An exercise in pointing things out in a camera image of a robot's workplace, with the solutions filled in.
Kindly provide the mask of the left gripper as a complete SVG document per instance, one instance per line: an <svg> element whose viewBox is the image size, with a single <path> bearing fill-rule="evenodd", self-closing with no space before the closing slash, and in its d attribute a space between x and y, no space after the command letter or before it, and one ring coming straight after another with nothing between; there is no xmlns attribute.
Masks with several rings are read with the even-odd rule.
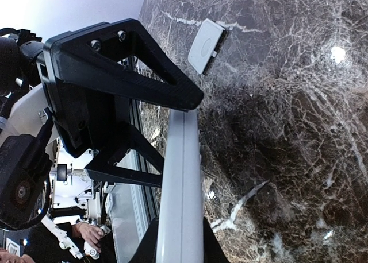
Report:
<svg viewBox="0 0 368 263"><path fill-rule="evenodd" d="M129 124L132 99L189 111L204 92L135 19L101 22L46 41L37 60L44 92L67 152L99 153L92 180L160 188L164 158Z"/></svg>

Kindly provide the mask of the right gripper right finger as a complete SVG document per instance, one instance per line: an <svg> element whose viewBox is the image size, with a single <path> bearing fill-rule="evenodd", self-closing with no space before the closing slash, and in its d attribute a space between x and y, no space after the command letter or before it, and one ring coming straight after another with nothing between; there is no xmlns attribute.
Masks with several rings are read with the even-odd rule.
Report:
<svg viewBox="0 0 368 263"><path fill-rule="evenodd" d="M205 263L229 263L208 220L205 217L203 220L203 238Z"/></svg>

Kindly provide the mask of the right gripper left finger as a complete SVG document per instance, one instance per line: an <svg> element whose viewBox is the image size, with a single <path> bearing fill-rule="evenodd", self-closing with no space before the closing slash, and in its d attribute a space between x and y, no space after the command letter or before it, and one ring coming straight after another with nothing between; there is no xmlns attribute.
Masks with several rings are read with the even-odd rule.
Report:
<svg viewBox="0 0 368 263"><path fill-rule="evenodd" d="M129 263L156 262L159 218L154 218Z"/></svg>

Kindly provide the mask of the white remote control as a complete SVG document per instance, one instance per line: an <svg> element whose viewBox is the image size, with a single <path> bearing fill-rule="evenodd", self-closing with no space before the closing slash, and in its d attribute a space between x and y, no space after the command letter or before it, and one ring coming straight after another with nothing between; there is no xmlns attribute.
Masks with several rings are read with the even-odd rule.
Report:
<svg viewBox="0 0 368 263"><path fill-rule="evenodd" d="M197 112L171 110L156 262L203 262L203 197Z"/></svg>

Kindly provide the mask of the white battery cover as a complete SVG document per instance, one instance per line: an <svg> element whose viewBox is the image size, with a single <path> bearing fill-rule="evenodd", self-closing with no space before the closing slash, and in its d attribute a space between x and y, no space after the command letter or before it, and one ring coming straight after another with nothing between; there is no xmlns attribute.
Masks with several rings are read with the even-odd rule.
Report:
<svg viewBox="0 0 368 263"><path fill-rule="evenodd" d="M201 24L189 50L188 61L198 74L203 74L211 57L216 57L215 48L225 29L210 19Z"/></svg>

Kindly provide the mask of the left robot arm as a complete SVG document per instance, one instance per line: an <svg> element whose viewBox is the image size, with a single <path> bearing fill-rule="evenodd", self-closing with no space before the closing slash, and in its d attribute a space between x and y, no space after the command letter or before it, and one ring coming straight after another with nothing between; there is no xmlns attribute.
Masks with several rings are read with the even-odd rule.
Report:
<svg viewBox="0 0 368 263"><path fill-rule="evenodd" d="M164 158L130 123L141 101L190 111L202 90L135 19L98 23L43 42L29 30L1 30L1 94L39 85L73 157L88 149L96 181L161 187Z"/></svg>

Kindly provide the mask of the person in background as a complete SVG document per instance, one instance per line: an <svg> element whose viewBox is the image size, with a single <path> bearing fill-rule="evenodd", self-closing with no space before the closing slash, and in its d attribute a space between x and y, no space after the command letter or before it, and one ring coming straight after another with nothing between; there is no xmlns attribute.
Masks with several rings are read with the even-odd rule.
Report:
<svg viewBox="0 0 368 263"><path fill-rule="evenodd" d="M28 234L28 244L21 256L1 249L1 262L117 262L112 233L105 234L97 226L86 222L76 224L60 223L59 229L66 232L70 240L80 251L88 243L99 254L94 260L87 256L82 259L74 257L68 250L60 247L59 240L42 223L33 227Z"/></svg>

